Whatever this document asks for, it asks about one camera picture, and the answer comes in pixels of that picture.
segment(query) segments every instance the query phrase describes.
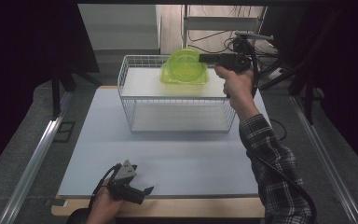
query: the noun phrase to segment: wire basket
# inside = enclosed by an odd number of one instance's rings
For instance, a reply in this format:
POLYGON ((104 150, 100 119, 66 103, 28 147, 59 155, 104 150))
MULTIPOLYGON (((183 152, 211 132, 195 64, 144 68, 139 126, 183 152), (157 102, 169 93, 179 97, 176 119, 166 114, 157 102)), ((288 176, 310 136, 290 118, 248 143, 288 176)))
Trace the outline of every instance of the wire basket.
POLYGON ((124 57, 117 84, 131 131, 229 132, 235 112, 222 93, 222 80, 211 76, 207 86, 191 88, 160 83, 161 66, 167 60, 165 55, 124 57))

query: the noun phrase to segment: green bowl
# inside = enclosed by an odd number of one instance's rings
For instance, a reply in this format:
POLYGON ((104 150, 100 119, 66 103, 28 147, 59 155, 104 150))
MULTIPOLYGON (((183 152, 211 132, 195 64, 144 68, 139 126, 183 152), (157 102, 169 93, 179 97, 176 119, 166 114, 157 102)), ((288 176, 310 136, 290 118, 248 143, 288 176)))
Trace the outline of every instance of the green bowl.
POLYGON ((179 49, 162 65, 160 81, 167 84, 205 84, 207 66, 199 63, 200 53, 194 49, 179 49))

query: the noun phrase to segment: plaid sleeve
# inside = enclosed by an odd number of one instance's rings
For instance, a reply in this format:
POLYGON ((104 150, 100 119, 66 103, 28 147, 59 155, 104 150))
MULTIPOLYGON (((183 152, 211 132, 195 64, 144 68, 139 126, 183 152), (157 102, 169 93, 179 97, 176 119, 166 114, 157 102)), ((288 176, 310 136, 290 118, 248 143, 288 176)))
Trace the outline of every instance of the plaid sleeve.
MULTIPOLYGON (((272 131, 263 117, 257 115, 240 123, 241 138, 246 147, 302 186, 296 158, 272 131)), ((261 202, 266 208, 266 223, 310 223, 308 203, 286 181, 273 173, 249 151, 261 202)))

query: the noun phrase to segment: person's left hand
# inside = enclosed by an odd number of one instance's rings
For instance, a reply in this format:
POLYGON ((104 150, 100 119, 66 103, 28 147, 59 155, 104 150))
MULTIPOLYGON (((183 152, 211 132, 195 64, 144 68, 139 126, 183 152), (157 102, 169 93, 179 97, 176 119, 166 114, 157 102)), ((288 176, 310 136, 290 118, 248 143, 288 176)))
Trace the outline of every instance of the person's left hand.
POLYGON ((105 179, 103 186, 97 193, 87 224, 106 224, 113 220, 123 205, 123 200, 115 200, 106 188, 109 178, 105 179))

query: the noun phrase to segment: floor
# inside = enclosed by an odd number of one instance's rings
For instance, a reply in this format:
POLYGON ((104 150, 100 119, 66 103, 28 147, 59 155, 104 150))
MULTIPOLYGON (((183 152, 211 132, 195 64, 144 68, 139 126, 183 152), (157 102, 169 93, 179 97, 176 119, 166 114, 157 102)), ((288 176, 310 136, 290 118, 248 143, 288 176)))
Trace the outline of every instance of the floor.
MULTIPOLYGON (((249 13, 248 9, 242 8, 240 14, 247 15, 249 13)), ((220 8, 199 6, 192 7, 190 14, 215 15, 216 11, 221 11, 223 15, 233 15, 234 13, 238 15, 239 10, 238 7, 227 7, 220 10, 220 8)), ((162 11, 167 13, 166 15, 172 15, 171 18, 180 19, 180 6, 168 7, 162 11)), ((161 53, 169 54, 181 48, 180 20, 167 21, 163 18, 162 31, 161 53)), ((206 35, 208 34, 190 32, 190 36, 193 39, 206 35)), ((215 36, 214 38, 219 38, 218 40, 207 38, 207 41, 196 41, 193 44, 210 51, 219 50, 224 46, 222 43, 228 37, 229 33, 215 36)), ((270 52, 274 52, 274 48, 269 46, 268 43, 257 42, 257 46, 263 51, 270 50, 270 52)), ((115 85, 122 56, 96 52, 96 57, 100 65, 101 74, 91 75, 101 80, 104 85, 115 85)), ((263 58, 263 60, 265 60, 263 63, 268 64, 273 62, 274 59, 263 58)), ((76 75, 74 75, 74 78, 77 88, 62 121, 75 124, 72 134, 67 141, 54 141, 51 143, 38 174, 17 214, 15 223, 66 222, 67 217, 53 216, 50 213, 50 207, 56 203, 54 201, 56 192, 96 90, 96 87, 88 81, 76 75)), ((301 123, 293 101, 286 90, 288 83, 290 83, 290 79, 266 91, 262 91, 263 100, 270 118, 279 121, 283 125, 272 122, 273 129, 278 136, 286 134, 282 141, 294 151, 298 158, 298 166, 304 178, 305 189, 310 193, 318 208, 318 222, 354 223, 348 218, 337 190, 333 187, 334 185, 331 183, 323 163, 320 161, 315 146, 301 123)), ((50 121, 52 108, 50 93, 49 82, 35 89, 33 105, 0 157, 0 216, 50 121)), ((313 103, 312 113, 315 122, 313 128, 323 142, 337 172, 340 174, 340 178, 358 208, 358 158, 325 116, 318 101, 313 103)), ((58 133, 55 136, 55 140, 62 140, 66 137, 66 133, 58 133)), ((244 220, 236 221, 238 221, 237 223, 246 223, 244 220)), ((176 219, 166 223, 179 223, 179 221, 176 219)), ((195 220, 188 220, 186 223, 196 222, 195 220)))

